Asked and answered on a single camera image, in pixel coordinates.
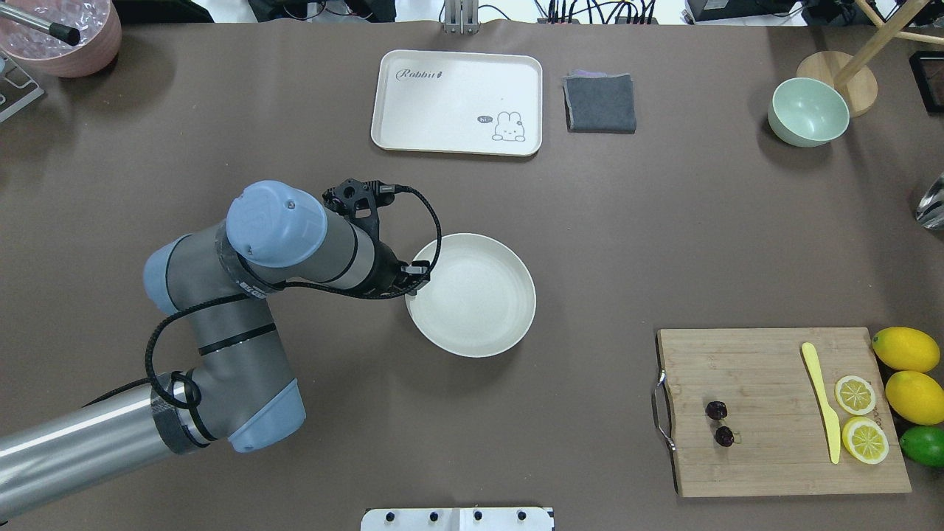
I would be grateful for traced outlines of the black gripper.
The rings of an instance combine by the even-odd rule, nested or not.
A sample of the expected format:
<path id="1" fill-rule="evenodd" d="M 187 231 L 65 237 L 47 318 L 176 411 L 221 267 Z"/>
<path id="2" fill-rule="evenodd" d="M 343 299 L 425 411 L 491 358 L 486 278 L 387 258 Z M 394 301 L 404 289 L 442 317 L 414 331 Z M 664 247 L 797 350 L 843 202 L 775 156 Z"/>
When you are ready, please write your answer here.
<path id="1" fill-rule="evenodd" d="M 347 179 L 322 195 L 324 207 L 345 219 L 354 231 L 354 252 L 344 274 L 326 289 L 360 299 L 394 299 L 414 296 L 431 279 L 431 262 L 406 263 L 380 239 L 378 209 L 389 206 L 398 194 L 416 196 L 431 209 L 428 199 L 407 185 Z"/>

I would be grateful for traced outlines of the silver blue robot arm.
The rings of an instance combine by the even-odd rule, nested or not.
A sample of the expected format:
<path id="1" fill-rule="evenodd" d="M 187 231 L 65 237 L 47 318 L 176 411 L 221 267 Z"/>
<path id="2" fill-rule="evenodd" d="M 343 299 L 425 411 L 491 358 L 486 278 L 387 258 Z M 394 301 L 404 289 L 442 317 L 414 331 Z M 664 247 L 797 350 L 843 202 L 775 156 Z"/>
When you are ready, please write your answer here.
<path id="1" fill-rule="evenodd" d="M 400 194 L 419 192 L 347 179 L 317 199 L 266 179 L 218 224 L 155 251 L 142 278 L 164 317 L 145 376 L 2 438 L 2 521 L 216 440 L 248 453 L 298 430 L 305 407 L 267 299 L 290 287 L 418 292 L 437 260 L 401 261 L 380 239 L 378 209 Z"/>

